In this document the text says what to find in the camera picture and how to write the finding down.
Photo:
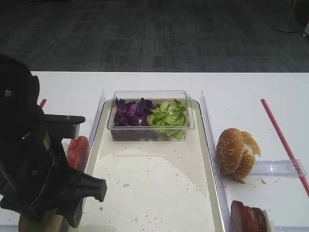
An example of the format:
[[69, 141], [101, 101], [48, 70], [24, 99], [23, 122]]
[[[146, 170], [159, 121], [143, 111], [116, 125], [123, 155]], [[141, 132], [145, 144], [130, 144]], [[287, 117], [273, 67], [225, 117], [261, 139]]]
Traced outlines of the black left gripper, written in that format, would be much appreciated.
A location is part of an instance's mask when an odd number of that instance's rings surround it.
[[[41, 115], [35, 120], [0, 120], [0, 201], [2, 209], [34, 220], [66, 205], [70, 197], [103, 202], [107, 184], [69, 167], [62, 139], [73, 138], [83, 116]], [[72, 174], [73, 193], [68, 190]]]

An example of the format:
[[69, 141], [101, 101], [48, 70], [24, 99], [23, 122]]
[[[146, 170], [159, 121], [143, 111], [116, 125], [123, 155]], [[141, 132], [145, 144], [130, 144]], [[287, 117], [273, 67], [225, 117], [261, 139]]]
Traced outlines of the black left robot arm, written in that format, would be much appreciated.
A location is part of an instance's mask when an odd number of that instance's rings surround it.
[[0, 57], [0, 193], [3, 209], [35, 221], [55, 210], [78, 227], [83, 199], [104, 200], [107, 185], [70, 164], [62, 140], [73, 138], [82, 116], [45, 114], [38, 105], [38, 77], [28, 67]]

